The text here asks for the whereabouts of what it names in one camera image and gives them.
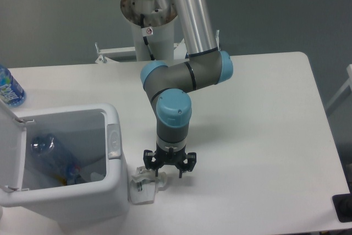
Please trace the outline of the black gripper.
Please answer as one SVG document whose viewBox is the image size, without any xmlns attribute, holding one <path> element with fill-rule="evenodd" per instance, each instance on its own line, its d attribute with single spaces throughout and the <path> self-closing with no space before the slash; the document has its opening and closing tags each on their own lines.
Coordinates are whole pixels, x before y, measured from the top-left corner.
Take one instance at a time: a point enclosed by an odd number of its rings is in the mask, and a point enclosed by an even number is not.
<svg viewBox="0 0 352 235">
<path fill-rule="evenodd" d="M 156 151 L 144 150 L 143 161 L 147 170 L 154 170 L 158 177 L 158 170 L 164 165 L 174 165 L 179 170 L 179 178 L 184 172 L 192 172 L 196 165 L 196 153 L 185 153 L 185 147 L 179 151 L 165 151 L 157 146 Z"/>
</svg>

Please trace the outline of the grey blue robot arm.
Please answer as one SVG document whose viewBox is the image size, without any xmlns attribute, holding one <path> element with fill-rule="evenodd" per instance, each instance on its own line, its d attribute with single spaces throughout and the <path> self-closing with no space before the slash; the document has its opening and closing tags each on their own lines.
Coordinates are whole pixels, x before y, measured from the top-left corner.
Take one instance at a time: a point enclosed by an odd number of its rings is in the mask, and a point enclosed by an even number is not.
<svg viewBox="0 0 352 235">
<path fill-rule="evenodd" d="M 180 173 L 190 172 L 197 158 L 194 152 L 186 152 L 192 113 L 189 93 L 230 79 L 230 56 L 218 47 L 206 0 L 121 0 L 120 8 L 138 28 L 147 53 L 140 79 L 156 116 L 157 132 L 156 149 L 144 151 L 144 165 L 153 171 L 170 165 Z M 187 59 L 170 64 L 172 46 L 163 50 L 147 32 L 176 18 L 183 31 Z"/>
</svg>

